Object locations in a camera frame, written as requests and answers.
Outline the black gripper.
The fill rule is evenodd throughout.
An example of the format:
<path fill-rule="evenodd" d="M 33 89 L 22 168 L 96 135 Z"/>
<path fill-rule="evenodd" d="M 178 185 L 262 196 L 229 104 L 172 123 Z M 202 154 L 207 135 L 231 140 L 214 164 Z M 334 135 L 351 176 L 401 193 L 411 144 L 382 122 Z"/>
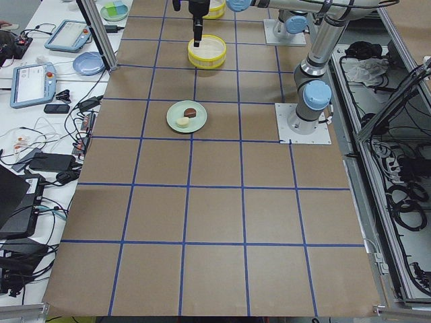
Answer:
<path fill-rule="evenodd" d="M 189 0 L 189 13 L 193 15 L 193 46 L 199 47 L 203 33 L 203 18 L 209 13 L 210 0 Z"/>

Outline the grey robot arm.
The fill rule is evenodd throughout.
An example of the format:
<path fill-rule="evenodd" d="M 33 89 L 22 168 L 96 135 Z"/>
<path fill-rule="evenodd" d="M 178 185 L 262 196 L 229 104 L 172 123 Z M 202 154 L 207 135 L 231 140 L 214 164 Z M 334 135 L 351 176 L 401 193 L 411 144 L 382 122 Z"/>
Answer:
<path fill-rule="evenodd" d="M 203 37 L 203 18 L 209 14 L 210 1 L 188 1 L 189 13 L 193 16 L 193 46 L 199 47 Z M 225 1 L 231 11 L 241 12 L 250 6 L 269 7 L 269 1 Z M 305 46 L 304 31 L 308 26 L 307 13 L 280 9 L 277 19 L 265 19 L 266 44 L 273 46 Z"/>
<path fill-rule="evenodd" d="M 288 117 L 288 126 L 301 135 L 314 132 L 319 116 L 331 101 L 331 88 L 321 79 L 327 63 L 343 31 L 351 20 L 364 17 L 379 1 L 227 1 L 230 10 L 241 12 L 250 6 L 288 11 L 322 13 L 323 22 L 305 59 L 294 72 L 298 92 L 295 111 Z"/>

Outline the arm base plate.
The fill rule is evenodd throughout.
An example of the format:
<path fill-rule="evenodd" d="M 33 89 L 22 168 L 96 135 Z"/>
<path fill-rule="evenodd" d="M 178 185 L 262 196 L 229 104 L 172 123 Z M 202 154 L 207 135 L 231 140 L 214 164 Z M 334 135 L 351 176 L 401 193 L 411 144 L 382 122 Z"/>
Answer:
<path fill-rule="evenodd" d="M 263 20 L 266 45 L 271 46 L 306 46 L 304 32 L 291 34 L 287 32 L 284 23 L 279 20 Z"/>
<path fill-rule="evenodd" d="M 318 120 L 304 121 L 296 114 L 297 104 L 276 103 L 279 142 L 294 145 L 330 145 L 331 137 L 324 114 Z"/>

